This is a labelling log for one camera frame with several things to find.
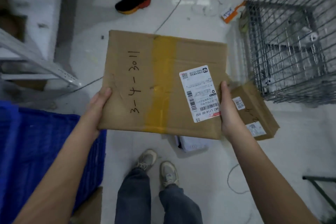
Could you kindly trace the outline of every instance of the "metal wire basket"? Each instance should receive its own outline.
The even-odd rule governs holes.
[[[248,0],[246,7],[264,99],[336,103],[336,0]]]

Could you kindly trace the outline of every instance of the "sticker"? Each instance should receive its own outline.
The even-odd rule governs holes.
[[[240,97],[233,98],[232,100],[235,103],[238,111],[241,109],[245,109],[245,105]]]
[[[260,122],[258,122],[258,121],[254,122],[254,123],[247,124],[246,127],[249,129],[249,131],[251,132],[253,137],[266,135],[265,130],[263,129]]]
[[[221,115],[208,66],[181,72],[180,78],[194,122]]]

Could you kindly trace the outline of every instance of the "hand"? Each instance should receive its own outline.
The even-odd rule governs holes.
[[[238,114],[227,83],[222,82],[220,84],[220,88],[222,91],[222,101],[220,104],[222,132],[224,133],[225,137],[230,140],[236,131],[246,127]]]
[[[110,88],[101,88],[90,100],[86,112],[82,115],[76,126],[77,130],[85,135],[85,137],[90,138],[92,142],[94,142],[99,135],[97,126],[102,117],[103,107],[111,95],[112,90]]]

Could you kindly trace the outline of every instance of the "sneaker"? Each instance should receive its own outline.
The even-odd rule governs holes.
[[[132,14],[138,9],[149,6],[150,3],[151,0],[121,0],[115,5],[115,8],[122,14]]]
[[[151,149],[146,150],[138,158],[138,163],[136,167],[139,167],[146,172],[154,165],[157,158],[158,158],[158,154],[155,151]]]
[[[161,163],[160,178],[164,187],[167,187],[170,184],[176,184],[177,186],[179,185],[179,177],[177,175],[176,167],[170,161]]]

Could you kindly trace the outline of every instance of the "jeans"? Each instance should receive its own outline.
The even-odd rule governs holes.
[[[159,193],[165,209],[164,224],[202,224],[199,206],[184,195],[175,184]],[[149,177],[140,168],[134,168],[125,177],[118,191],[115,224],[150,224],[151,189]]]

